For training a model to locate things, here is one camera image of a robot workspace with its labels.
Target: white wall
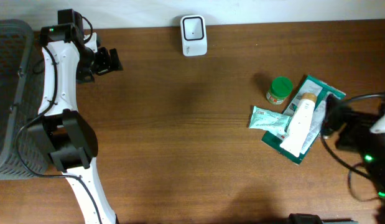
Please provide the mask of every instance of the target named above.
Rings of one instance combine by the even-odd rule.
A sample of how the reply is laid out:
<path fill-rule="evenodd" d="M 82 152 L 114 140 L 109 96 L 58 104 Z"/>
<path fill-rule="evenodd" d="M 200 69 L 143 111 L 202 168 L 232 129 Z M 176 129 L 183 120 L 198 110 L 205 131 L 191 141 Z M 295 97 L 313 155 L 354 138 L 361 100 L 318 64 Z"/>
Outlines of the white wall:
<path fill-rule="evenodd" d="M 208 25 L 385 19 L 385 0 L 0 0 L 0 19 L 22 19 L 39 30 L 68 8 L 95 28 L 175 26 L 175 17 L 186 14 L 201 14 Z"/>

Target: wood grain surface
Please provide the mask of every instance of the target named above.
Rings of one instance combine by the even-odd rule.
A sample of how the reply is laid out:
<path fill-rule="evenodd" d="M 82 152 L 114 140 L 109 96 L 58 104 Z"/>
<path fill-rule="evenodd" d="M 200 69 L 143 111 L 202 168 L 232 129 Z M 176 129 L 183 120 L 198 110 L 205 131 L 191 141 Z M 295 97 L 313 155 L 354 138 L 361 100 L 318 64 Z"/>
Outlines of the wood grain surface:
<path fill-rule="evenodd" d="M 77 86 L 98 171 L 121 223 L 242 223 L 290 213 L 375 223 L 347 170 L 316 141 L 297 166 L 248 129 L 271 80 L 311 74 L 347 97 L 385 90 L 385 20 L 207 27 L 208 53 L 182 55 L 179 27 L 97 30 L 124 67 Z M 376 111 L 377 102 L 356 105 Z M 338 152 L 350 164 L 356 154 Z M 51 168 L 49 173 L 56 173 Z M 354 176 L 362 197 L 376 194 Z M 83 223 L 65 180 L 0 181 L 0 223 Z"/>

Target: brown bottle cap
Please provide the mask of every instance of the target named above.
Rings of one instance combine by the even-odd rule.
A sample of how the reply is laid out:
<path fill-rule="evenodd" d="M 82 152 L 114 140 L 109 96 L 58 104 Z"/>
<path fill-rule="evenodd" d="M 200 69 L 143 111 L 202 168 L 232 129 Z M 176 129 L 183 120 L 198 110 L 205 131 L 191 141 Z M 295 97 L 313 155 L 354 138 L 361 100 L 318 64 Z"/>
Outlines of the brown bottle cap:
<path fill-rule="evenodd" d="M 313 101 L 314 103 L 317 102 L 317 96 L 315 96 L 315 94 L 313 93 L 304 93 L 302 99 L 308 99 Z"/>

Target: light blue packet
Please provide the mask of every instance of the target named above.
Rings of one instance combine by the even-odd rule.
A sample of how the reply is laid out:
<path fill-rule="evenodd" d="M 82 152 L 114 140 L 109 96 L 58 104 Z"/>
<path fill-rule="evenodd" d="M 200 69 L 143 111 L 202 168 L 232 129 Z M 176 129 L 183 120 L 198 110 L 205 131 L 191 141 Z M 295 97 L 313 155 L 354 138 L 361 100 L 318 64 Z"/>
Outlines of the light blue packet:
<path fill-rule="evenodd" d="M 274 135 L 285 135 L 285 129 L 289 124 L 290 119 L 290 116 L 264 110 L 255 106 L 253 108 L 249 128 L 266 130 Z"/>

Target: gray plastic bin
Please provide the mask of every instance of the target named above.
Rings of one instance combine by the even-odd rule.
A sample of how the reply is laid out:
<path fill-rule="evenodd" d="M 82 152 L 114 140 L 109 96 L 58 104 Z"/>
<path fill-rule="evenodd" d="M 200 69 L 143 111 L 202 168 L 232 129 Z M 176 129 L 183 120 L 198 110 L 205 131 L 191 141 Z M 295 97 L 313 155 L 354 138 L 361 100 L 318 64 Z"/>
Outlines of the gray plastic bin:
<path fill-rule="evenodd" d="M 17 20 L 0 21 L 0 180 L 28 179 L 15 154 L 14 137 L 26 121 L 37 116 L 44 90 L 44 72 L 32 67 L 42 57 L 34 47 L 30 26 Z M 35 71 L 44 70 L 44 63 Z M 19 138 L 23 160 L 43 174 L 47 162 L 27 131 Z"/>

